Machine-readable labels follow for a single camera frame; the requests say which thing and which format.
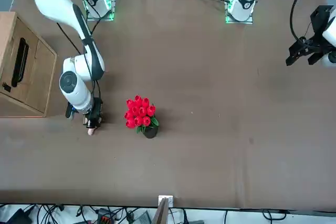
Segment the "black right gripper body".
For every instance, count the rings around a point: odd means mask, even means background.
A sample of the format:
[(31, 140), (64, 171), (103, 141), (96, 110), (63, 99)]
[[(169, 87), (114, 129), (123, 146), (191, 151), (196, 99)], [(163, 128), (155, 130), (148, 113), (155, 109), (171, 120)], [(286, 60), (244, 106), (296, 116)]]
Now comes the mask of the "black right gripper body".
[(103, 105), (103, 102), (102, 102), (101, 98), (94, 97), (92, 108), (89, 110), (89, 112), (87, 114), (84, 115), (85, 118), (87, 120), (98, 121), (101, 118), (102, 105)]

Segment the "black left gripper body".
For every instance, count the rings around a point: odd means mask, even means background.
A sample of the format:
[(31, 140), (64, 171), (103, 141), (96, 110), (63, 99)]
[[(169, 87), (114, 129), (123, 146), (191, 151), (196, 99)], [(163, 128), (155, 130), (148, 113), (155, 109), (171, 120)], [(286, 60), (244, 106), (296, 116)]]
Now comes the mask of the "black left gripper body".
[(313, 36), (309, 39), (302, 37), (304, 46), (307, 48), (327, 48), (331, 44), (323, 37), (331, 11), (332, 5), (319, 5), (310, 15), (313, 29)]

